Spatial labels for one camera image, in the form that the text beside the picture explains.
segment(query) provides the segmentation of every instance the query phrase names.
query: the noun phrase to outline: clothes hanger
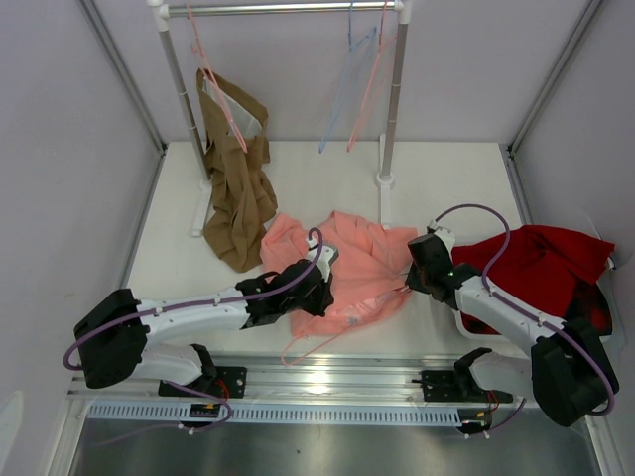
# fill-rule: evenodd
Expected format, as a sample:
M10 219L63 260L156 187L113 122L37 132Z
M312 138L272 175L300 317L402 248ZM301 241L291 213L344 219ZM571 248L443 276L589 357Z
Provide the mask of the clothes hanger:
M346 54L346 62L344 63L344 70L342 71L341 77L339 79L339 85L337 86L337 92L335 93L335 98L333 99L333 103L330 107L330 114L328 116L328 120L326 121L326 128L324 130L324 134L321 136L319 140L319 146L317 147L317 151L321 154L326 147L326 143L330 138L330 134L337 122L337 118L339 117L340 112L344 109L348 100L350 99L351 94L348 94L349 88L354 88L357 83L357 78L359 77L359 73L362 70L363 65L370 58L370 52L373 40L377 35L377 27L373 27L370 32L368 32L363 38L361 38L356 43L353 43L353 34L352 34L352 16L353 16L353 3L354 0L351 0L350 6L348 7L348 53ZM357 50L359 50L365 43L368 43L368 47L364 56L357 66L356 69L352 71L352 76L348 76L349 69L352 64L353 58Z
M194 15L191 12L190 4L186 3L186 7L188 8L188 15L191 21L191 26L193 27L193 30L194 30L194 35L196 36L196 44L197 44L197 48L195 48L192 45L191 49L195 54L199 54L202 57L203 74L205 75L205 77L207 77L207 79L211 81L211 84L213 85L214 90L216 91L216 96L218 97L218 105L220 106L220 109L222 110L222 113L224 114L225 119L227 119L227 122L229 123L229 127L231 127L231 130L234 133L234 136L236 136L236 139L238 140L238 144L240 144L240 148L242 149L242 152L247 154L247 144L245 143L245 139L242 137L242 134L240 133L240 129L238 129L238 126L234 122L234 118L231 115L231 110L229 109L229 104L227 104L227 100L225 99L225 93L222 92L222 89L220 89L220 86L218 85L218 82L216 81L216 76L214 76L214 72L211 68L211 63L209 62L209 58L207 57L205 48L203 47L202 41L200 40L200 35L198 34L198 28L196 27L196 20L194 19Z
M373 68L370 71L370 77L368 78L368 84L366 84L366 91L364 92L364 98L361 101L361 106L359 108L359 113L357 114L357 119L355 120L355 124L353 125L353 130L350 133L350 137L348 139L348 147L346 148L346 152L350 152L357 142L357 137L359 136L359 132L364 128L366 122L368 122L368 118L370 117L370 113L372 111L375 102L377 102L377 98L379 97L379 90L384 81L388 78L389 67L386 67L386 70L381 76L379 84L375 88L375 91L371 94L371 89L373 88L373 83L375 82L375 76L377 74L377 69L379 66L379 61L381 60L382 53L388 48L392 43L397 39L397 36L391 37L388 41L384 41L384 19L386 18L386 8L388 7L388 0L384 0L384 8L381 12L381 24L379 27L379 45L377 47L377 53L375 54L375 61L373 62Z

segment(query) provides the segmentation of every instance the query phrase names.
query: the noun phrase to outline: pink hanger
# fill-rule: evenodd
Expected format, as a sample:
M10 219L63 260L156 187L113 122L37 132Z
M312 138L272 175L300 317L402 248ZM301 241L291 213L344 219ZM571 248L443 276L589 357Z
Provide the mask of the pink hanger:
M247 144L245 143L245 139L242 137L242 134L240 133L238 126L236 126L236 123L234 122L234 118L231 115L231 110L229 109L229 104L227 104L227 100L225 99L225 94L220 89L220 86L218 86L218 82L216 81L214 72L211 69L211 64L209 63L209 58L207 57L205 48L202 46L202 41L200 40L200 35L198 34L198 28L196 27L196 20L194 19L194 15L191 13L190 4L186 3L186 7L188 8L188 14L191 21L191 26L194 29L194 34L196 36L196 44L198 45L198 48L195 48L194 45L192 45L191 50L195 54L196 53L200 54L200 56L202 57L202 63L204 66L203 73L205 74L205 76L207 76L207 79L209 79L212 82L214 89L216 91L216 96L218 97L220 109L222 109L222 113L225 115L225 118L227 119L227 122L229 123L229 126L231 127L231 130L234 133L234 136L236 136L236 139L238 139L238 144L240 144L240 148L242 149L242 152L247 154Z
M377 68L379 66L379 60L381 60L381 55L383 51L390 46L396 39L397 36L390 38L386 43L384 43L384 19L386 18L386 8L388 7L388 0L384 0L384 8L381 12L381 24L379 27L379 45L377 47L377 54L375 55L375 61L373 63L373 68L370 71L370 77L368 78L368 84L366 85L366 91L364 92L364 98L361 101L361 106L359 108L359 113L357 113L357 118L355 119L355 124L353 125L353 130L350 133L350 138L348 139L348 147L346 148L346 152L350 152L353 149L353 145L357 142L357 137L359 132L364 128L366 122L368 122L368 118L370 117L370 113L377 102L377 98L379 97L379 87L375 89L375 91L370 93L373 82L375 81L375 74L377 73ZM381 86L384 81L388 77L389 67L386 68L384 74L382 74L381 80L379 81L379 86Z

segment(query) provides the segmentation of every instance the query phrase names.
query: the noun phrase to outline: salmon pink garment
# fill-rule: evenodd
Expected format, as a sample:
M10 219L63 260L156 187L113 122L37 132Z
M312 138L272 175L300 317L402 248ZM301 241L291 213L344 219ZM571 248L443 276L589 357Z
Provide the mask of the salmon pink garment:
M324 243L339 252L331 267L334 303L325 317L294 312L291 330L296 338L340 334L389 317L404 304L409 294L401 273L412 262L407 244L418 236L415 228L385 230L360 216L338 211L318 228ZM263 238L260 254L266 272L282 272L308 251L307 230L300 221L281 213Z

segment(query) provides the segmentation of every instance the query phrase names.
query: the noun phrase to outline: brown pants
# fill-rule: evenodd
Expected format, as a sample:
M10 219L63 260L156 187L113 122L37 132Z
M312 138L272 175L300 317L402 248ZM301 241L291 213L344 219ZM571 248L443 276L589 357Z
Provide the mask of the brown pants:
M231 96L262 124L262 133L245 137L247 153L229 136L229 123L222 110L203 88L203 71L196 74L200 108L207 133L205 165L211 173L211 203L214 214L205 225L204 237L218 258L243 273L262 263L260 241L265 221L278 208L276 194L262 165L269 163L269 141L265 137L267 108L235 84L215 75L220 89Z

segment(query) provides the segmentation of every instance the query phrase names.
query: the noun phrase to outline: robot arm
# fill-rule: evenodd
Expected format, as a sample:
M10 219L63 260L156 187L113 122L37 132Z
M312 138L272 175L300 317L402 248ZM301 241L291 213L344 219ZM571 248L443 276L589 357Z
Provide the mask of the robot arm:
M482 390L499 390L533 397L556 423L570 426L607 399L600 377L565 339L572 338L597 364L613 393L619 384L599 337L590 323L578 318L564 321L545 314L505 293L496 284L483 283L481 271L451 259L452 233L442 227L409 243L414 264L406 284L414 291L473 315L518 346L528 357L501 356L491 349L476 349L460 359L455 372L468 368ZM527 314L535 316L529 319Z
M216 371L204 346L164 342L209 330L269 325L296 309L324 315L333 303L330 266L337 250L323 245L317 256L317 241L309 240L309 245L307 259L284 272L244 280L210 296L138 300L128 289L113 292L74 328L86 386L101 389L142 378L207 392ZM124 322L116 323L122 318Z

